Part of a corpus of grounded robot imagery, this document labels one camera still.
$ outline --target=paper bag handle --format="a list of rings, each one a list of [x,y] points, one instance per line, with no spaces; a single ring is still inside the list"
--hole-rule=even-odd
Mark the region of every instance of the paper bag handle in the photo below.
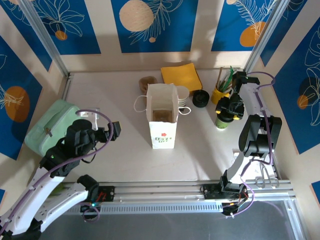
[[[182,113],[182,112],[180,111],[180,109],[188,109],[189,112],[187,112],[187,113]],[[187,106],[179,107],[179,113],[180,113],[181,115],[188,115],[189,113],[191,113],[191,108],[190,108],[190,107],[187,107]]]
[[[133,108],[134,108],[134,110],[135,110],[137,113],[142,113],[142,112],[144,112],[144,111],[147,110],[147,108],[145,108],[145,109],[142,110],[142,111],[138,111],[138,110],[136,109],[136,103],[137,103],[138,99],[141,98],[141,97],[147,97],[147,96],[146,96],[146,95],[140,95],[140,96],[138,96],[138,97],[135,99],[134,104],[133,104]]]

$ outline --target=pencil holder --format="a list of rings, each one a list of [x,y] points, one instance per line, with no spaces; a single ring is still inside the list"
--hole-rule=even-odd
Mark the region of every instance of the pencil holder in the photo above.
[[[229,92],[220,92],[218,91],[217,86],[214,87],[214,90],[212,91],[211,102],[217,105],[219,100],[223,97],[229,97]]]

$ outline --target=white paper bag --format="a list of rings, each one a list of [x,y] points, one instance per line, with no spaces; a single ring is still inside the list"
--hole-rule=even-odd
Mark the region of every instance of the white paper bag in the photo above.
[[[146,118],[149,122],[150,136],[153,149],[173,149],[175,147],[177,121],[179,115],[178,92],[174,84],[149,84],[146,93]],[[170,122],[154,121],[154,111],[170,111]]]

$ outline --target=printed logo on bag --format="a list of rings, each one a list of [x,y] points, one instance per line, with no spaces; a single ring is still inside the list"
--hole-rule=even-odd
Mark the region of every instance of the printed logo on bag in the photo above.
[[[156,137],[155,140],[158,141],[158,143],[165,143],[168,142],[168,140],[171,140],[172,137]]]

